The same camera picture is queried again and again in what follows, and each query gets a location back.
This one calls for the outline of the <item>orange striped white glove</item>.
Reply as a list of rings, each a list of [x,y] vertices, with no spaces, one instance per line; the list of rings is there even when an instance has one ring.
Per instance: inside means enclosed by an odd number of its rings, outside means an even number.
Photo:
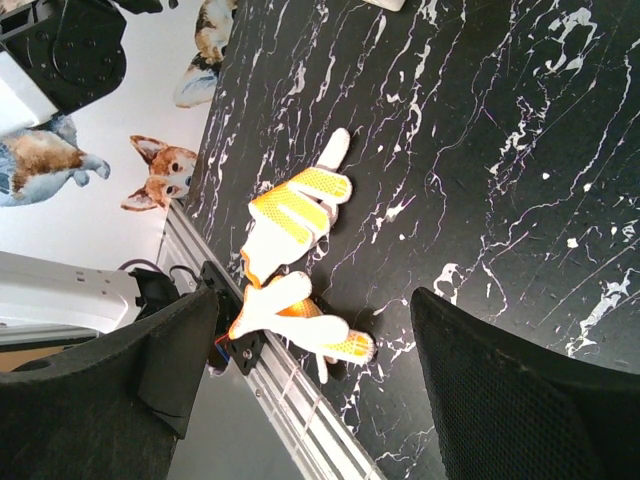
[[[353,192],[351,180],[338,172],[350,140],[348,130],[335,130],[314,165],[249,202],[254,224],[240,253],[252,285],[264,285],[328,235],[338,206]]]

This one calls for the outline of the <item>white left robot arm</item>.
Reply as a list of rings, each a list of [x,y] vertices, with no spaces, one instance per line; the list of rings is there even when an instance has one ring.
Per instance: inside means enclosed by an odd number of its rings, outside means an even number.
[[[119,87],[126,72],[123,14],[159,1],[4,1],[1,4],[1,205],[34,206],[68,182],[109,178],[82,150],[72,114]],[[4,252],[1,319],[109,333],[153,310],[154,274],[78,266]]]

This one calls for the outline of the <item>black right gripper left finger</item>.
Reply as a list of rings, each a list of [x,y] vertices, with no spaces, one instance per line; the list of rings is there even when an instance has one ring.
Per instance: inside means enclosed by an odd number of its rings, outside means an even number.
[[[166,478],[217,316],[217,294],[203,288],[2,374],[2,478]]]

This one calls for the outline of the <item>white glove orange cuff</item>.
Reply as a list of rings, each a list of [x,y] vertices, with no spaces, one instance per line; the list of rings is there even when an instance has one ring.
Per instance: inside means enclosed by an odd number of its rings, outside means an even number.
[[[319,381],[325,384],[330,364],[366,365],[373,360],[376,343],[368,333],[352,329],[342,317],[322,312],[311,293],[311,279],[300,271],[277,276],[263,287],[248,285],[234,324],[241,334],[267,330],[312,353]]]

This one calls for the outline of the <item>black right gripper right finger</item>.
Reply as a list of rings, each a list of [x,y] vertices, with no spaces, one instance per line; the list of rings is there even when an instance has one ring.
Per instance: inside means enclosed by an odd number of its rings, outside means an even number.
[[[410,311],[447,478],[638,478],[638,375],[538,346],[424,287]]]

